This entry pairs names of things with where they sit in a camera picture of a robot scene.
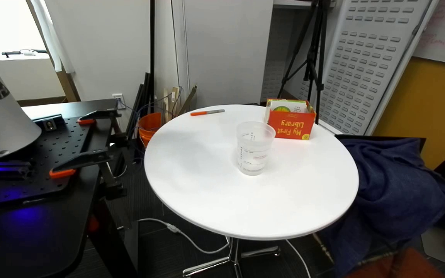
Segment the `pen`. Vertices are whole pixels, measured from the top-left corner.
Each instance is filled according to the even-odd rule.
[[[214,112],[223,112],[223,109],[193,111],[189,112],[189,115],[202,115],[202,114],[214,114]]]

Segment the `navy blanket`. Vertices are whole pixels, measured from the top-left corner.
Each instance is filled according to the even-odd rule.
[[[361,261],[375,238],[403,242],[445,213],[445,179],[424,168],[420,139],[339,139],[352,154],[359,187],[353,205],[322,234],[336,276]]]

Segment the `floor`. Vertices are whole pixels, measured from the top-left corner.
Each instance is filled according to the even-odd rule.
[[[128,171],[121,182],[128,190],[126,197],[109,200],[111,213],[115,224],[121,227],[125,247],[128,248],[132,262],[137,265],[142,278],[180,278],[185,267],[196,265],[219,254],[203,254],[197,251],[179,233],[171,233],[162,224],[154,221],[137,219],[155,217],[174,224],[185,231],[200,248],[214,250],[225,244],[223,236],[200,230],[165,208],[160,200],[149,190],[146,182],[140,156],[137,163],[128,162]],[[304,236],[290,241],[307,262],[308,271],[313,278],[333,278],[333,268],[329,258],[321,250],[313,236]],[[278,245],[279,256],[257,256],[242,259],[240,268],[245,278],[302,278],[305,270],[299,262],[296,253],[284,242],[250,242],[242,241],[240,248],[256,250],[261,247]],[[412,242],[415,248],[423,251],[421,241]],[[445,262],[427,258],[443,275]],[[69,278],[108,278],[108,271],[101,264],[94,247],[86,242],[80,265],[67,275]],[[196,275],[197,278],[228,278],[233,276],[231,265],[220,265],[217,268]]]

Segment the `white cable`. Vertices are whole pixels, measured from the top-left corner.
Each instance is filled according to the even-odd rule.
[[[296,256],[299,258],[299,261],[301,261],[301,264],[302,264],[302,267],[304,267],[304,270],[305,270],[305,275],[307,275],[308,278],[312,278],[312,275],[310,275],[310,271],[308,271],[308,267],[305,265],[305,262],[304,262],[302,256],[299,254],[299,251],[298,251],[298,250],[295,248],[295,245],[290,244],[287,239],[285,239],[285,242],[290,245],[290,248],[293,248],[293,251],[295,251]]]
[[[216,250],[203,250],[200,248],[199,245],[194,244],[194,241],[186,234],[183,233],[182,230],[179,230],[176,225],[169,224],[169,222],[163,222],[162,219],[157,219],[157,217],[140,217],[137,219],[137,222],[146,222],[146,221],[151,221],[151,222],[159,222],[162,225],[165,225],[165,228],[168,228],[171,233],[179,233],[182,234],[196,250],[199,250],[200,253],[205,253],[205,254],[214,254],[214,253],[219,253],[222,251],[223,248],[228,247],[228,238],[225,238],[225,244]]]

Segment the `tripod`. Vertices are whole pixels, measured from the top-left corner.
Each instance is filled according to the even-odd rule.
[[[278,99],[282,95],[284,85],[302,68],[304,68],[304,77],[302,80],[308,80],[308,91],[305,95],[305,100],[310,100],[313,83],[315,83],[315,123],[318,123],[318,112],[319,112],[319,94],[324,88],[322,85],[322,69],[324,69],[324,51],[325,51],[325,27],[327,27],[327,7],[329,7],[330,0],[312,0],[312,7],[310,7],[310,15],[304,20],[302,29],[299,32],[299,37],[296,40],[296,44],[293,48],[293,55],[291,60],[285,69],[285,74],[281,80],[281,88],[278,92]],[[312,31],[312,40],[310,40],[310,48],[305,55],[305,60],[290,72],[295,58],[301,49],[304,35],[307,34],[307,29],[310,27],[310,23],[315,17],[313,21],[313,31]]]

